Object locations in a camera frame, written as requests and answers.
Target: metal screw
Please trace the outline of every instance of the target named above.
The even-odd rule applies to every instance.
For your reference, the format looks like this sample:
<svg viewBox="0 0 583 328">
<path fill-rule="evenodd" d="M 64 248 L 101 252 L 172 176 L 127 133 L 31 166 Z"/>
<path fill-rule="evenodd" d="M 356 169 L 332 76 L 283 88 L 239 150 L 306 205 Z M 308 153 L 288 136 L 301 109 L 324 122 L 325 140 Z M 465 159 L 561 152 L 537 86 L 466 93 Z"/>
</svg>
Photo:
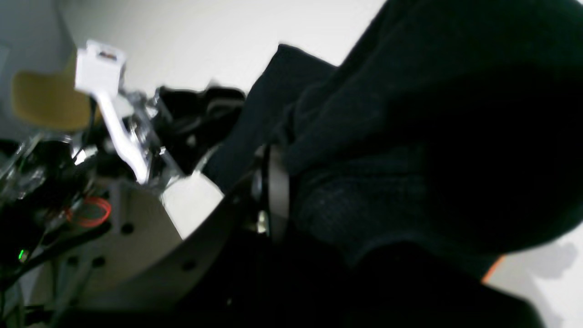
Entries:
<svg viewBox="0 0 583 328">
<path fill-rule="evenodd" d="M 191 134 L 187 139 L 186 139 L 186 144 L 190 147 L 190 148 L 194 148 L 196 147 L 196 136 L 194 136 L 194 134 Z"/>
<path fill-rule="evenodd" d="M 257 233 L 267 232 L 267 213 L 260 211 L 257 218 Z"/>
</svg>

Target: black fabric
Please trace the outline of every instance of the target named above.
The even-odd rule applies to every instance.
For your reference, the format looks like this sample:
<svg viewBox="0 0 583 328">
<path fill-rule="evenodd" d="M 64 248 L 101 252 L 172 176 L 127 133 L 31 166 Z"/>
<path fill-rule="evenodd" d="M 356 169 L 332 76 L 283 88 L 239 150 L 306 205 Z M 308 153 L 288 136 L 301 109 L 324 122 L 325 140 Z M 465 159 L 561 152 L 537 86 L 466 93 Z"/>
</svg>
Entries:
<svg viewBox="0 0 583 328">
<path fill-rule="evenodd" d="M 7 158 L 18 150 L 18 143 L 12 140 L 0 139 L 0 152 Z"/>
<path fill-rule="evenodd" d="M 284 145 L 292 220 L 347 264 L 413 242 L 483 273 L 581 221 L 582 22 L 574 0 L 391 0 L 338 68 L 281 46 L 205 173 L 228 189 Z"/>
<path fill-rule="evenodd" d="M 260 240 L 232 238 L 171 312 L 71 307 L 52 326 L 78 327 L 80 322 L 84 327 L 111 322 L 139 327 L 543 327 L 527 302 L 482 285 L 413 244 L 383 246 L 348 270 L 333 249 L 294 233 L 277 250 Z"/>
</svg>

